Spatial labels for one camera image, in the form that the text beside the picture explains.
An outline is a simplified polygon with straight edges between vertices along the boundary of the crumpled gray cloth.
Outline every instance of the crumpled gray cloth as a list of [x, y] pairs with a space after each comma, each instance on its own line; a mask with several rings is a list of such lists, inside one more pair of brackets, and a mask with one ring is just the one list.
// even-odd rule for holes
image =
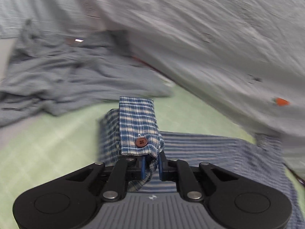
[[171, 94], [152, 70], [132, 59], [126, 31], [96, 32], [72, 46], [66, 40], [26, 22], [0, 87], [0, 127], [41, 110], [61, 115], [120, 96]]

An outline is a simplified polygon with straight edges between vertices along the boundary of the metal screw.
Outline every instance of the metal screw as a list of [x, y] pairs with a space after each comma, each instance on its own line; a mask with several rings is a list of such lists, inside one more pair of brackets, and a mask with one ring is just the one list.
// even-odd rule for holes
[[118, 193], [116, 191], [106, 191], [103, 193], [103, 196], [106, 199], [114, 199], [118, 196]]
[[197, 200], [202, 197], [202, 194], [198, 191], [190, 191], [187, 193], [187, 196], [192, 200]]

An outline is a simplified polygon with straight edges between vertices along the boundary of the brown button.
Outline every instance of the brown button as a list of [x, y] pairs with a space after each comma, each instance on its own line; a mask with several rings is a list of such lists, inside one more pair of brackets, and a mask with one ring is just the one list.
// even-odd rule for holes
[[137, 138], [137, 140], [135, 141], [135, 145], [138, 148], [143, 148], [145, 145], [147, 145], [147, 139], [143, 137]]

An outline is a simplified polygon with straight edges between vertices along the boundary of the orange carrot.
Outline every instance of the orange carrot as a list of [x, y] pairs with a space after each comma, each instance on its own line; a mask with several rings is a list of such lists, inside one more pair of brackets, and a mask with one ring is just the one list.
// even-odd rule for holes
[[286, 100], [284, 100], [284, 99], [282, 99], [282, 98], [275, 98], [274, 101], [275, 101], [275, 103], [276, 103], [278, 106], [280, 106], [280, 107], [282, 107], [282, 106], [288, 106], [288, 105], [290, 104], [289, 101], [286, 101]]

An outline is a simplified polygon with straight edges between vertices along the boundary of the green mat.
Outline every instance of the green mat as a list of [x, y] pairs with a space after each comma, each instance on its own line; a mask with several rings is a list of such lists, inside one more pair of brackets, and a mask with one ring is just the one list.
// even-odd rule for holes
[[[179, 86], [174, 96], [155, 98], [160, 130], [253, 138]], [[18, 229], [12, 205], [19, 194], [89, 165], [97, 157], [98, 119], [118, 103], [90, 106], [60, 117], [45, 114], [0, 151], [0, 229]], [[305, 211], [305, 191], [293, 179]]]

